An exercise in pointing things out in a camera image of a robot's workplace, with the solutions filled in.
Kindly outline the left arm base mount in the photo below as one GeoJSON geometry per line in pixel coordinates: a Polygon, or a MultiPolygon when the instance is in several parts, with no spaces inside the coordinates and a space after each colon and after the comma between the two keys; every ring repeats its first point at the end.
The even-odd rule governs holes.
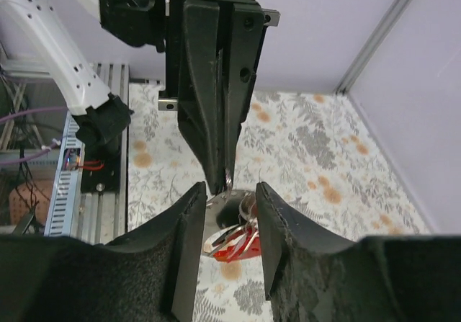
{"type": "Polygon", "coordinates": [[[109,158],[90,157],[79,165],[81,193],[119,192],[121,177],[121,153],[109,158]]]}

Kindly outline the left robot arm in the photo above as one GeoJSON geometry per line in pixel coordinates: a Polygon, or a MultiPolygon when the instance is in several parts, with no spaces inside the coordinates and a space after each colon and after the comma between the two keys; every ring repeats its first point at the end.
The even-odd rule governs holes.
{"type": "MultiPolygon", "coordinates": [[[[266,31],[280,14],[257,0],[76,0],[125,44],[166,56],[166,95],[213,194],[231,189],[236,146],[266,31]]],[[[117,154],[127,105],[93,71],[50,0],[1,0],[37,50],[97,158],[117,154]]]]}

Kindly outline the metal key holder red handle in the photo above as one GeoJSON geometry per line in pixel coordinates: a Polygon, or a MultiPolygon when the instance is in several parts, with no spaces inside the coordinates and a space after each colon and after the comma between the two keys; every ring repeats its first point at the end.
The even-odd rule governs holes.
{"type": "Polygon", "coordinates": [[[231,263],[261,256],[256,194],[234,189],[207,201],[202,255],[231,263]]]}

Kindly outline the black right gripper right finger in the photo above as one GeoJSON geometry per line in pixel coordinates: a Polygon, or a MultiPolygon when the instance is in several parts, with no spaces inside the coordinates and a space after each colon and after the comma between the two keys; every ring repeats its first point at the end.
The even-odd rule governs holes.
{"type": "Polygon", "coordinates": [[[264,289],[275,321],[458,321],[459,236],[332,233],[256,187],[264,289]]]}

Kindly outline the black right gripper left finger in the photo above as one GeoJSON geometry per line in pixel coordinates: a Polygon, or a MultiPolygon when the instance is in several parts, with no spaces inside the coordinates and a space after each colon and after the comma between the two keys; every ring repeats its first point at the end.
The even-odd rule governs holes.
{"type": "Polygon", "coordinates": [[[3,321],[190,321],[206,186],[105,245],[1,237],[3,321]]]}

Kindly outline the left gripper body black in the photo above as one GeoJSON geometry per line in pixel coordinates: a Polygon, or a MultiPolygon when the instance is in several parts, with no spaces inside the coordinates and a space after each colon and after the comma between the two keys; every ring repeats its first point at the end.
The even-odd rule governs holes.
{"type": "MultiPolygon", "coordinates": [[[[182,56],[182,15],[183,6],[186,0],[166,0],[166,88],[159,94],[158,108],[163,111],[177,111],[179,108],[179,73],[181,68],[182,56]]],[[[219,5],[221,1],[237,1],[237,2],[256,2],[256,0],[205,0],[213,1],[219,5]]],[[[274,9],[264,9],[264,26],[265,34],[268,27],[276,27],[279,24],[279,12],[274,9]]],[[[222,45],[219,38],[219,23],[218,23],[218,38],[217,38],[217,56],[219,60],[218,71],[218,95],[220,97],[220,108],[222,102],[221,96],[221,77],[220,71],[222,45]]]]}

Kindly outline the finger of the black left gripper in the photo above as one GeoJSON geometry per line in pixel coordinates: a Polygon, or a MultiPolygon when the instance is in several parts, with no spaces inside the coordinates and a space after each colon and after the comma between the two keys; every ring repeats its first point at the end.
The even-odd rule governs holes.
{"type": "Polygon", "coordinates": [[[200,162],[211,194],[223,191],[223,139],[218,95],[217,38],[220,8],[213,1],[186,0],[182,15],[179,73],[180,133],[200,162]]]}
{"type": "Polygon", "coordinates": [[[236,146],[249,110],[256,71],[264,41],[264,12],[256,2],[221,1],[219,38],[222,45],[220,71],[221,109],[219,127],[219,188],[233,178],[236,146]]]}

